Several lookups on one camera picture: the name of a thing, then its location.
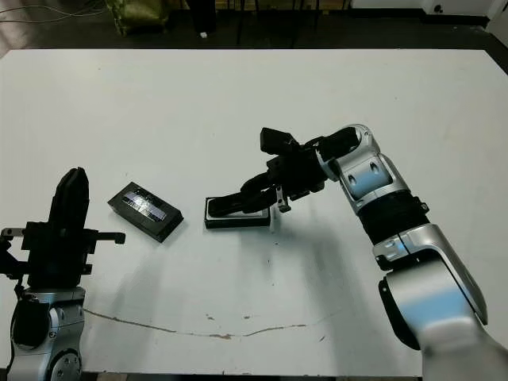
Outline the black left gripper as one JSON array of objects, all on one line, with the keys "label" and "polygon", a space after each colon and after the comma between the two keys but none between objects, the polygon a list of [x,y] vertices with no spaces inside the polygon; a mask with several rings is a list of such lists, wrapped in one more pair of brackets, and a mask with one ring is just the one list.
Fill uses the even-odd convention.
[{"label": "black left gripper", "polygon": [[[75,213],[73,210],[73,181]],[[24,228],[1,231],[1,273],[9,279],[28,276],[32,288],[72,288],[82,275],[91,273],[87,256],[93,254],[99,241],[125,243],[125,234],[84,229],[89,206],[89,180],[82,167],[70,169],[60,180],[52,198],[48,222],[28,222]],[[9,253],[11,241],[22,239],[21,248],[29,253],[26,261]]]}]

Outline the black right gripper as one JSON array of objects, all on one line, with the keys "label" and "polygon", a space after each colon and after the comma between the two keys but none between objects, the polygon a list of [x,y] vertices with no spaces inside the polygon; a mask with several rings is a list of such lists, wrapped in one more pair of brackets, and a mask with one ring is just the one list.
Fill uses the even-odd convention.
[{"label": "black right gripper", "polygon": [[328,179],[318,162],[314,147],[278,155],[267,162],[267,171],[249,179],[239,192],[213,198],[211,205],[241,206],[247,214],[265,210],[276,203],[281,213],[295,201],[322,191]]}]

